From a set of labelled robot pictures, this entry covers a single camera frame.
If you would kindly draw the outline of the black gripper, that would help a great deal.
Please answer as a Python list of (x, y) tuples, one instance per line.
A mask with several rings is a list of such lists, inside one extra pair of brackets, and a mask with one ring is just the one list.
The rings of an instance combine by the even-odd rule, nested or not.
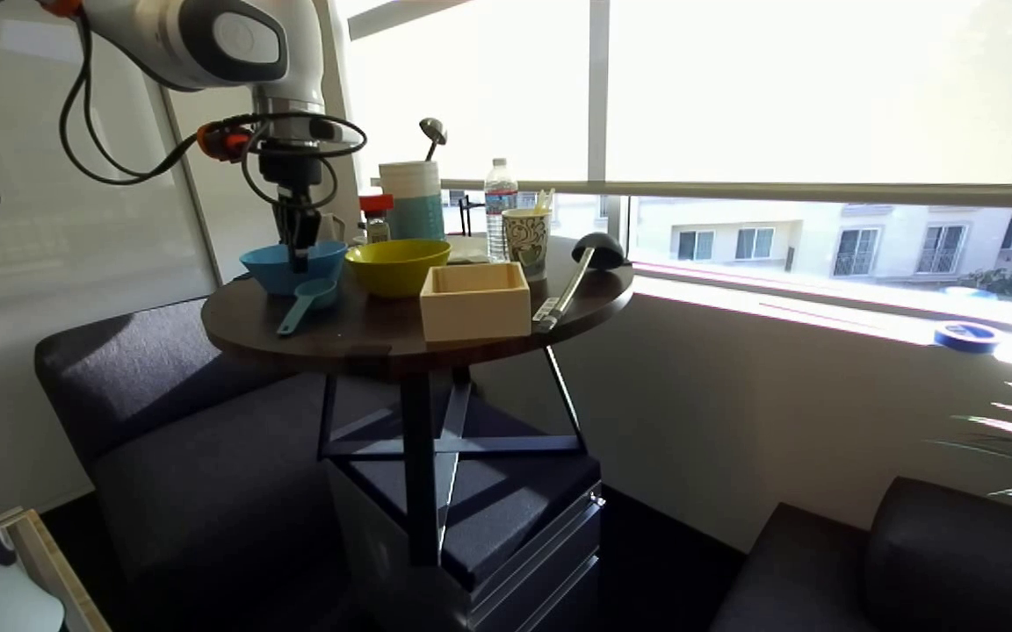
[(309, 249), (318, 235), (311, 188), (324, 180), (318, 145), (331, 136), (317, 111), (266, 111), (259, 121), (259, 177), (274, 187), (277, 241), (296, 254), (296, 269), (309, 269)]

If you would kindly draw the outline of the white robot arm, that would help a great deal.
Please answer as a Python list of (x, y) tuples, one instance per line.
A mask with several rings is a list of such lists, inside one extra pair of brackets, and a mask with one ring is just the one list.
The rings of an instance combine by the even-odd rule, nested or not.
[(270, 145), (274, 222), (296, 269), (317, 241), (311, 124), (324, 116), (324, 25), (311, 0), (77, 0), (77, 25), (180, 92), (247, 87)]

